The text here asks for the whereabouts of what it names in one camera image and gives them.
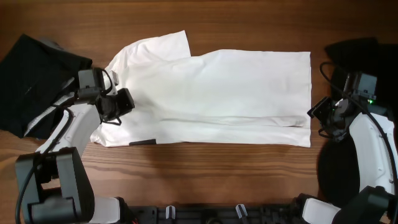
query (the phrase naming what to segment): wooden surface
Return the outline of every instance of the wooden surface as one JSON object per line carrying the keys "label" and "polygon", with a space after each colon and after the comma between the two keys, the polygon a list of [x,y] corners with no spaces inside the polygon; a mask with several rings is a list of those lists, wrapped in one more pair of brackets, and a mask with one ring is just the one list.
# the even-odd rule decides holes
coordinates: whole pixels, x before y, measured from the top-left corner
{"label": "wooden surface", "polygon": [[[368,36],[397,43],[397,9],[396,1],[5,0],[0,3],[0,59],[26,33],[53,39],[105,67],[128,44],[185,30],[192,55],[218,49],[311,51],[314,105],[329,94],[318,72],[327,60],[324,46]],[[95,194],[120,196],[130,205],[288,202],[299,193],[318,193],[316,161],[324,139],[317,129],[314,120],[311,148],[89,144],[83,162]],[[0,223],[14,223],[14,162],[38,146],[34,139],[0,131]]]}

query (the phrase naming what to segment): wood grain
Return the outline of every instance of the wood grain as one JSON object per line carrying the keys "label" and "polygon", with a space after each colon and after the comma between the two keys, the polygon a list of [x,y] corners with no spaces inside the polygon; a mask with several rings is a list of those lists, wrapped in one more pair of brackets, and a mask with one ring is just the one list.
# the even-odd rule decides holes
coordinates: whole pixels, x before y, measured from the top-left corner
{"label": "wood grain", "polygon": [[[398,41],[396,1],[51,1],[0,3],[0,59],[26,33],[48,37],[105,67],[139,39],[185,30],[192,55],[218,49],[311,51],[312,103],[329,94],[318,73],[331,43],[376,36]],[[83,162],[95,194],[130,205],[235,205],[288,202],[318,193],[316,161],[324,139],[312,123],[312,147],[194,144],[105,148],[89,144]],[[16,158],[34,139],[0,131],[0,223],[14,223]]]}

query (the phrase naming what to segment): black cloth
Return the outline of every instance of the black cloth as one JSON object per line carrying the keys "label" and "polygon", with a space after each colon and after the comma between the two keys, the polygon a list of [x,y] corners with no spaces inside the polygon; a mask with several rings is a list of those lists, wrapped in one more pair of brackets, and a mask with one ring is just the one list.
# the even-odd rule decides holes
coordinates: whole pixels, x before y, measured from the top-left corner
{"label": "black cloth", "polygon": [[[23,138],[26,127],[61,95],[77,90],[78,71],[89,69],[92,60],[49,47],[27,35],[19,40],[0,63],[0,129]],[[67,88],[65,83],[75,78]],[[46,139],[59,118],[54,111],[29,136]]]}
{"label": "black cloth", "polygon": [[[390,106],[394,118],[398,118],[397,89],[398,45],[380,44],[376,38],[346,40],[331,44],[325,48],[332,62],[343,67],[347,72],[364,72],[377,77],[376,104]],[[333,72],[331,81],[344,88],[346,74],[339,70]],[[331,91],[334,100],[340,100],[341,95]]]}

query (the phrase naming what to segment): brown tabletop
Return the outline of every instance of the brown tabletop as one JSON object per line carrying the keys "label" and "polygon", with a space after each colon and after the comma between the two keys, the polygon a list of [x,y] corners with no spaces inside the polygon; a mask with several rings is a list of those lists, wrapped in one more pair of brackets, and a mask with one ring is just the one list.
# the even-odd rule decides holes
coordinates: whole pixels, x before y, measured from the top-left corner
{"label": "brown tabletop", "polygon": [[[397,43],[397,9],[396,1],[5,0],[0,3],[0,59],[25,33],[48,37],[105,67],[126,45],[185,30],[192,55],[218,49],[311,51],[314,105],[330,93],[318,72],[328,60],[323,48],[369,36]],[[313,120],[311,148],[90,143],[83,163],[96,195],[123,197],[129,205],[283,203],[299,193],[318,194],[317,157],[325,142],[318,128]],[[40,143],[0,131],[0,223],[14,223],[15,160]]]}

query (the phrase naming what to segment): wooden table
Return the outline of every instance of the wooden table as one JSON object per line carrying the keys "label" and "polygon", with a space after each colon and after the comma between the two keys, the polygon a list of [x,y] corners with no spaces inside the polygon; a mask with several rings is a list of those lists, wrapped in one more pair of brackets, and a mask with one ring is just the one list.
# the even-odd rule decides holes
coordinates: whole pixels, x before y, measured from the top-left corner
{"label": "wooden table", "polygon": [[[14,2],[0,3],[0,59],[26,33],[48,37],[105,67],[128,44],[185,30],[192,55],[218,49],[311,51],[313,105],[330,92],[318,72],[319,64],[328,60],[326,45],[369,36],[398,42],[398,5],[393,1]],[[311,148],[89,144],[83,162],[95,194],[120,196],[129,205],[283,203],[299,193],[318,193],[317,157],[325,142],[318,128],[313,120]],[[0,142],[0,223],[14,223],[14,163],[40,143],[4,131]]]}

